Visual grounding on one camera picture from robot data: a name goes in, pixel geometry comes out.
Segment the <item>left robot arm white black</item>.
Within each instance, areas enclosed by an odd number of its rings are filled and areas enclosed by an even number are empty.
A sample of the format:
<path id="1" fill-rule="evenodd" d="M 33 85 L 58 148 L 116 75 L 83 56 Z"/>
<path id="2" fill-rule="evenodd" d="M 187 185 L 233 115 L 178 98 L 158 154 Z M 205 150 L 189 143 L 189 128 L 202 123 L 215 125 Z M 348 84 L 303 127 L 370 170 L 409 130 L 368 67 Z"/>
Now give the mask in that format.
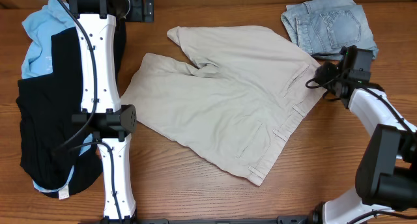
<path id="1" fill-rule="evenodd" d="M 72 122 L 93 136 L 100 151 L 106 203 L 101 223 L 139 223 L 130 180 L 129 151 L 136 130 L 134 105 L 123 105 L 117 89 L 115 31 L 121 20 L 154 21 L 154 0 L 66 0 L 76 24 L 83 92 Z"/>

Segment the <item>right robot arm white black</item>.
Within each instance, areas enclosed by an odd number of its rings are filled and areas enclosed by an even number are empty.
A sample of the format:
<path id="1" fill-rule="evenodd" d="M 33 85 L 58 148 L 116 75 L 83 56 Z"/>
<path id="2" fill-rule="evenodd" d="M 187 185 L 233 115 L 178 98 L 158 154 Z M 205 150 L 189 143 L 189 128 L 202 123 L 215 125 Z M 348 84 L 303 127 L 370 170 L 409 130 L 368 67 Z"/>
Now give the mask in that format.
<path id="1" fill-rule="evenodd" d="M 312 80 L 356 115 L 371 139 L 354 187 L 317 205 L 306 223 L 366 223 L 381 215 L 414 220 L 403 211 L 416 208 L 416 126 L 370 81 L 372 51 L 349 46 L 340 53 L 337 64 L 325 62 Z"/>

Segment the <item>beige shorts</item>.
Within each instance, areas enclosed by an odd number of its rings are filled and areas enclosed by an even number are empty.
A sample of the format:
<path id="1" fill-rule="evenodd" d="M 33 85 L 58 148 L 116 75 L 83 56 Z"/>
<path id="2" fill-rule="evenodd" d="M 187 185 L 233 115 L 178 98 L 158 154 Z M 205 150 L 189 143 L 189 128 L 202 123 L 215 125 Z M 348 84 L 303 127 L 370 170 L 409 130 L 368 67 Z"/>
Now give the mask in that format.
<path id="1" fill-rule="evenodd" d="M 323 95 L 318 62 L 261 26 L 175 27 L 188 57 L 147 53 L 122 95 L 139 122 L 232 175 L 261 185 Z"/>

